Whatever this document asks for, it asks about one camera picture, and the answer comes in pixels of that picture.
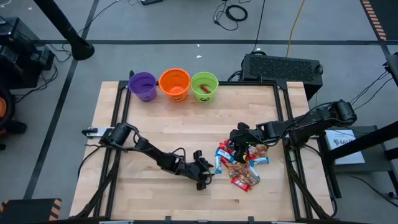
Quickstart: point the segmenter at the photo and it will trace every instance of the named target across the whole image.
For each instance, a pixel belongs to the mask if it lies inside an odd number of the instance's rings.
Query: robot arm
[[[244,123],[238,124],[229,134],[229,139],[234,143],[234,149],[241,155],[247,150],[248,145],[266,144],[275,146],[282,138],[289,135],[289,143],[293,147],[303,146],[310,136],[321,133],[332,127],[351,126],[357,117],[351,104],[340,100],[323,103],[311,109],[304,115],[287,121],[271,121],[257,124],[255,129],[249,129]]]
[[[134,147],[123,147],[130,132],[134,132]],[[197,181],[197,190],[206,188],[206,180],[211,177],[209,167],[213,165],[202,157],[201,150],[193,153],[195,162],[186,162],[185,150],[178,148],[174,152],[162,152],[152,145],[146,138],[142,137],[138,129],[128,123],[119,123],[114,129],[108,129],[99,143],[102,146],[119,149],[123,151],[142,152],[156,161],[156,164],[164,171],[174,175],[183,175],[189,179]],[[175,152],[182,150],[184,155],[177,155]]]

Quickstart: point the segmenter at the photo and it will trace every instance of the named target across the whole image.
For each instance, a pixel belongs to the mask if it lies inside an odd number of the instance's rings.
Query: computer tower
[[[8,89],[34,88],[43,70],[50,70],[54,54],[17,17],[0,20],[0,82]]]

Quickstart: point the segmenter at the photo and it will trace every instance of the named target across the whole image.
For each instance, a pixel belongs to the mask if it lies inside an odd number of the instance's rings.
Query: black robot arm
[[[238,128],[232,130],[229,136],[235,150],[233,157],[236,161],[245,163],[244,155],[249,154],[249,146],[256,144],[275,146],[280,140],[283,140],[285,147],[299,149],[308,141],[310,136],[322,133],[332,126],[350,126],[356,119],[351,104],[340,100],[323,103],[304,115],[287,121],[257,124],[255,129],[249,129],[248,125],[239,123]],[[300,180],[291,162],[286,163],[286,168],[289,177],[297,184],[318,217],[326,220],[333,219],[319,206],[305,184]]]
[[[123,147],[130,132],[134,132],[134,147]],[[195,162],[186,162],[185,150],[176,149],[174,152],[162,152],[152,145],[146,138],[142,137],[138,129],[128,123],[119,123],[114,129],[108,129],[99,143],[102,146],[119,149],[123,151],[137,151],[146,154],[156,161],[156,164],[164,171],[175,175],[183,175],[189,179],[197,181],[197,190],[206,188],[206,180],[211,177],[209,167],[213,165],[202,157],[201,150],[193,153]],[[182,150],[184,155],[178,155],[175,152]]]
[[[310,136],[319,134],[332,126],[351,126],[356,118],[351,104],[340,100],[323,103],[304,115],[287,121],[257,124],[255,129],[249,129],[248,125],[239,123],[238,129],[232,130],[229,134],[229,139],[238,146],[246,144],[275,146],[282,138],[289,135],[290,145],[301,147]]]

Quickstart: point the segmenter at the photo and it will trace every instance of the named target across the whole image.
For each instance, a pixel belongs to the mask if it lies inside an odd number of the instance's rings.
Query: black metal frame
[[[341,192],[338,187],[336,173],[333,168],[335,159],[368,149],[372,146],[382,144],[385,141],[398,137],[398,121],[389,124],[381,129],[375,127],[375,131],[362,135],[360,138],[355,139],[347,144],[344,144],[336,149],[329,151],[328,144],[326,142],[325,133],[321,133],[318,139],[318,147],[323,162],[323,168],[325,171],[326,178],[329,178],[331,189],[336,198],[341,198]],[[391,152],[387,151],[382,144],[386,159],[389,161],[392,170],[388,171],[391,182],[394,186],[394,190],[398,192],[398,174],[394,169],[394,165],[391,159],[396,158],[396,149],[392,149]]]
[[[125,87],[126,87],[127,83],[128,83],[128,81],[120,81],[119,82],[118,92],[116,94],[116,101],[114,104],[113,117],[112,117],[112,121],[111,121],[112,126],[116,125],[116,120],[118,117],[118,111],[119,111],[120,102],[121,102],[121,95],[122,95],[123,90],[126,89]],[[285,100],[288,119],[293,118],[292,109],[291,109],[291,105],[290,105],[290,99],[289,99],[289,93],[287,91],[286,85],[282,85],[283,87],[280,87],[278,84],[276,84],[276,82],[261,82],[261,83],[259,83],[259,82],[220,82],[220,85],[222,85],[222,86],[226,86],[226,85],[228,85],[228,86],[235,86],[235,85],[272,86],[274,89],[275,105],[276,105],[276,109],[277,109],[278,120],[283,121],[284,117],[283,117],[283,113],[282,113],[282,105],[280,103],[280,96],[279,96],[279,88],[281,88],[283,91],[283,94],[284,94],[284,100]],[[124,109],[123,109],[122,122],[125,122],[127,120],[127,113],[128,113],[128,109],[129,109],[130,97],[131,97],[131,94],[129,92],[127,92]],[[285,141],[283,141],[282,144],[283,144],[283,148],[284,148],[285,161],[287,164],[286,169],[288,170],[288,172],[291,172],[291,171],[295,172],[293,165],[288,164],[288,161],[291,161],[289,145]],[[313,202],[313,204],[315,203],[316,205],[317,205],[317,203],[316,203],[315,199],[311,196],[310,192],[308,192],[306,190],[305,176],[304,176],[304,170],[303,170],[300,151],[294,151],[294,153],[295,153],[295,158],[297,160],[297,177],[298,177],[298,179],[294,180],[293,178],[291,178],[291,176],[288,177],[289,178],[290,194],[291,194],[291,198],[292,198],[292,206],[293,206],[293,211],[294,211],[294,217],[295,217],[295,220],[298,222],[300,222],[300,221],[307,222],[307,223],[310,223],[308,221],[317,222],[319,220],[313,219],[312,209],[309,204],[309,201],[311,200]],[[104,157],[103,170],[101,173],[101,180],[99,183],[100,185],[104,182],[104,179],[107,176],[106,173],[107,173],[108,167],[109,167],[110,154],[111,154],[111,150],[107,149],[105,157]],[[120,157],[121,157],[121,153],[116,152],[115,157],[114,157],[114,163],[117,163],[116,164],[117,167],[119,167]],[[113,202],[114,202],[114,194],[116,191],[116,181],[117,181],[117,176],[118,176],[117,173],[118,173],[118,169],[116,170],[116,175],[114,175],[113,180],[111,181],[110,188],[109,188],[109,197],[108,197],[108,201],[106,204],[106,213],[105,213],[106,218],[111,217],[111,212],[112,212],[112,207],[113,207]],[[300,206],[299,206],[299,201],[298,201],[298,197],[297,197],[297,191],[295,188],[296,184],[299,187],[301,186],[301,191],[303,190],[303,188],[305,189],[305,191],[303,192],[303,201],[304,201],[304,205],[305,205],[305,213],[307,216],[306,218],[302,218],[301,214],[300,214]],[[95,212],[93,214],[94,217],[99,216],[100,206],[101,206],[101,199],[99,199],[99,201],[95,207]],[[157,221],[155,221],[155,220],[147,220],[147,221],[138,220],[138,221],[134,221],[134,223],[171,223],[171,217],[165,217],[164,221],[163,220],[157,220]],[[178,223],[192,223],[192,221],[178,221]],[[270,223],[270,222],[255,222],[254,217],[248,217],[248,222],[206,222],[206,223]]]

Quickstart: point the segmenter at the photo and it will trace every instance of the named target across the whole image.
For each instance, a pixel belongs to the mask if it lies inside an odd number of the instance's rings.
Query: gray floor
[[[56,2],[75,29],[83,28],[93,0]],[[112,2],[100,0],[96,13]],[[144,7],[141,4],[130,6],[126,0],[121,0],[94,21],[88,39],[255,39],[262,1],[244,5],[249,17],[233,32],[221,29],[211,20],[219,3],[215,0],[167,0]],[[260,39],[287,40],[300,3],[300,0],[266,0]],[[19,16],[41,39],[62,39],[33,1],[13,0],[0,8],[0,15]],[[227,20],[221,22],[234,26]],[[359,0],[307,0],[293,39],[376,40],[376,36]],[[286,45],[257,47],[275,56],[284,56],[287,50]],[[159,77],[172,67],[181,67],[191,75],[205,70],[214,73],[219,80],[226,80],[239,69],[243,55],[252,48],[252,45],[240,44],[96,45],[92,58],[78,62],[33,198],[61,198],[61,217],[68,216],[76,187],[76,173],[86,143],[80,131],[91,124],[102,81],[126,80],[130,70],[151,72]],[[389,46],[389,50],[394,53],[398,46]],[[338,99],[351,100],[383,72],[381,65],[385,61],[377,45],[293,45],[289,56],[316,59],[323,64],[324,86],[318,92],[318,104]],[[7,150],[0,152],[0,201],[24,196],[71,61],[56,63],[60,71],[58,78],[46,90],[30,95],[17,105],[16,119],[26,122],[29,128],[21,136],[0,139],[7,144]],[[371,97],[381,85],[382,82],[376,83],[357,104]],[[376,124],[381,128],[396,121],[397,94],[395,83],[389,82],[369,104],[357,110],[356,124]],[[314,105],[315,100],[312,99],[310,106]],[[396,145],[394,141],[387,144],[388,147]],[[382,192],[392,190],[386,174],[362,177]],[[338,218],[366,223],[398,222],[396,208],[364,184],[345,175],[339,175],[338,180],[343,194],[343,198],[338,199]]]

